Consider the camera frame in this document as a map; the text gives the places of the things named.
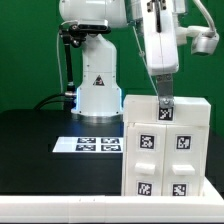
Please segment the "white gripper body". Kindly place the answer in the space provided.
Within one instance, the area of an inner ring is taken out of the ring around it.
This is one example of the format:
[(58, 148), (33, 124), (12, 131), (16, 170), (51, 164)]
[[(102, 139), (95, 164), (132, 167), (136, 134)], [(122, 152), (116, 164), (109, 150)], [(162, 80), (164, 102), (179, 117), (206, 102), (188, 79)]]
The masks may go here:
[(152, 76), (179, 68), (172, 0), (141, 0), (146, 63)]

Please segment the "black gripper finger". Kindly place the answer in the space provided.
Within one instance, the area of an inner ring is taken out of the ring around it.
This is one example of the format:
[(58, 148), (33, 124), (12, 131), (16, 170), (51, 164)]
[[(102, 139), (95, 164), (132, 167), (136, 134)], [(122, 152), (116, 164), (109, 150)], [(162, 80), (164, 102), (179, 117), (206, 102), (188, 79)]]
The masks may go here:
[(156, 77), (159, 106), (172, 108), (174, 106), (173, 76), (171, 74), (158, 75)]

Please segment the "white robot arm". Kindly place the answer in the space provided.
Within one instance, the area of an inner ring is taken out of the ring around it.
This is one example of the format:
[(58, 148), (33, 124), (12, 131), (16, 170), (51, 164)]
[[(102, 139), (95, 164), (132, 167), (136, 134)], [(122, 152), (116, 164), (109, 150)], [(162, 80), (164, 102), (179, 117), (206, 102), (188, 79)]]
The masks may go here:
[(75, 93), (73, 115), (91, 123), (122, 118), (117, 50), (104, 36), (129, 24), (144, 37), (143, 61), (156, 78), (159, 107), (172, 110), (172, 75), (179, 68), (175, 22), (183, 7), (184, 0), (60, 0), (67, 70), (72, 70), (72, 47), (81, 48), (83, 57), (83, 81)]

